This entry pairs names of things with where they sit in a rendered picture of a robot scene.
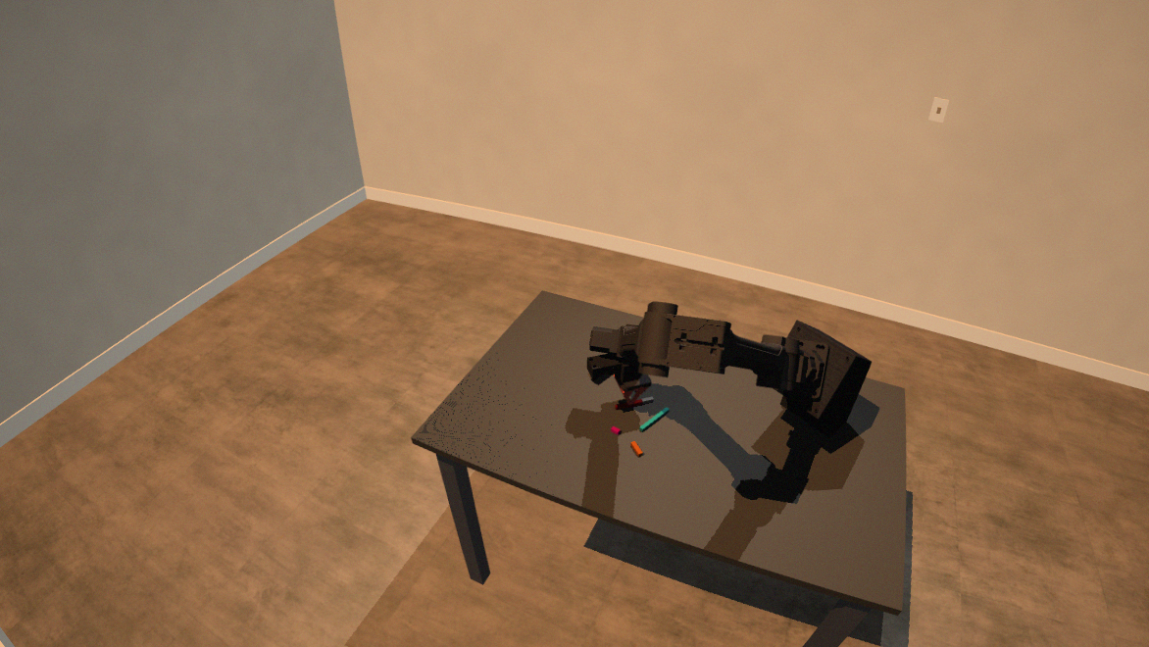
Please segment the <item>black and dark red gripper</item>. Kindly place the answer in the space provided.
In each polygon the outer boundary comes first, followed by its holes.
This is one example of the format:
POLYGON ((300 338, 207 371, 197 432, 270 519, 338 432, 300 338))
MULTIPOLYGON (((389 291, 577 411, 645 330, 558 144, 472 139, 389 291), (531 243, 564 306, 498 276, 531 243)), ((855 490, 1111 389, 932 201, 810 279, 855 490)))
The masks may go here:
POLYGON ((614 378, 619 385, 620 392, 623 396, 625 396, 627 405, 634 403, 637 401, 637 396, 640 396, 643 393, 643 391, 646 391, 646 388, 651 386, 651 379, 649 375, 646 373, 637 373, 637 380, 624 382, 624 384, 620 382, 619 373, 617 372, 614 373, 614 378), (637 393, 632 399, 629 399, 630 393, 632 393, 633 388, 634 391, 637 391, 637 393))

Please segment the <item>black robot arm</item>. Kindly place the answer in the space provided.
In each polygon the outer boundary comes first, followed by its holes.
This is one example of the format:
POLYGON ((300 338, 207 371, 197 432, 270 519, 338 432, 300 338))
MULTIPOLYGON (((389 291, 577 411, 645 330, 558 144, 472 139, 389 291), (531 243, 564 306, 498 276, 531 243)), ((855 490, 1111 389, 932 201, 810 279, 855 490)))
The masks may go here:
POLYGON ((784 388, 784 392, 800 396, 822 398, 828 344, 766 334, 759 344, 743 336, 735 336, 730 328, 732 323, 726 321, 677 315, 674 303, 648 303, 639 325, 622 325, 617 331, 611 328, 592 328, 589 351, 609 354, 587 359, 589 379, 594 384, 602 384, 616 370, 624 384, 637 380, 637 373, 668 377, 670 367, 725 373, 726 367, 741 365, 751 368, 753 373, 757 375, 757 386, 784 388), (818 349, 820 346, 822 349, 818 349), (639 369, 637 362, 640 362, 639 369))

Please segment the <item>turquoise green rod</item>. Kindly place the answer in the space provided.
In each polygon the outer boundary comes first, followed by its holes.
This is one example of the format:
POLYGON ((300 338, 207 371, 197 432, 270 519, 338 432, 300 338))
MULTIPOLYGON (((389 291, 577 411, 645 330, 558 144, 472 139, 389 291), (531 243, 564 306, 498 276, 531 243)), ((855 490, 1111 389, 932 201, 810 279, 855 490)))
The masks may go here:
POLYGON ((658 421, 660 418, 663 418, 664 415, 668 414, 669 411, 670 411, 670 409, 668 407, 664 408, 664 411, 661 411, 660 414, 657 414, 656 416, 654 416, 654 418, 651 418, 648 422, 643 423, 643 425, 641 428, 639 428, 640 431, 643 431, 643 429, 647 429, 647 428, 651 426, 651 424, 655 424, 656 421, 658 421))

